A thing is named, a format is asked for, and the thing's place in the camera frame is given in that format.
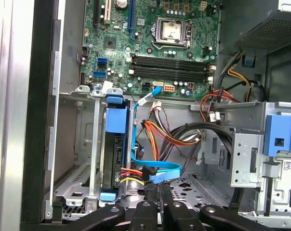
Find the orange wire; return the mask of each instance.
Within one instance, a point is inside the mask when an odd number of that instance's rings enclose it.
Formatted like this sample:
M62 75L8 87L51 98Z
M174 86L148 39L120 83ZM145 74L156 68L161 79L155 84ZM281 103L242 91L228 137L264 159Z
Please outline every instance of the orange wire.
M129 168L124 168L124 167L122 167L121 170L124 170L124 171L130 171L130 172L137 172L137 173L142 174L141 171L138 171L138 170L135 170L135 169L129 169Z

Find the blue tab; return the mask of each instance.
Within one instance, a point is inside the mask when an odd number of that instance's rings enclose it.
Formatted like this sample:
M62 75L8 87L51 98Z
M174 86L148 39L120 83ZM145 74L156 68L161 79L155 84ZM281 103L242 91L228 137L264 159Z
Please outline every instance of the blue tab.
M106 99L107 103L115 103L115 104L122 104L123 103L123 97L119 96L108 96Z
M116 199L116 194L115 193L111 193L111 192L101 192L99 199L101 201L115 201Z
M127 107L125 109L107 108L105 131L124 134L126 131Z

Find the mounting hole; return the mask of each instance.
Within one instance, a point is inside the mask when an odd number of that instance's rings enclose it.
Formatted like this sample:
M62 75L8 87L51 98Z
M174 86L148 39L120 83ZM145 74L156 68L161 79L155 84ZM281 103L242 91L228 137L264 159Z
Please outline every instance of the mounting hole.
M152 53L153 53L153 49L150 48L150 47L148 47L148 48L146 49L146 53L148 53L148 54L152 54Z

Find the metal frame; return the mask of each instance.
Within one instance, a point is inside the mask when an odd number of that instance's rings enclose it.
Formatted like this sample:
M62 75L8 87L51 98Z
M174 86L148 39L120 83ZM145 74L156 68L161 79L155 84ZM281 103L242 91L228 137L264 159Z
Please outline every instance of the metal frame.
M0 0L0 231L20 226L33 12Z

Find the ram slot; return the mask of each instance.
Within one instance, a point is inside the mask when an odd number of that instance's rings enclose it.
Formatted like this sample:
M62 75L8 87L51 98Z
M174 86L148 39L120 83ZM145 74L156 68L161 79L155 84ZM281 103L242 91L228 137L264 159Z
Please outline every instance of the ram slot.
M207 64L193 61L178 61L170 59L149 58L149 57L133 57L135 66L157 67L166 69L185 69L190 71L203 71L208 68Z
M145 78L164 78L170 80L187 80L191 82L203 82L206 72L186 72L182 70L155 69L149 67L135 67L134 75Z

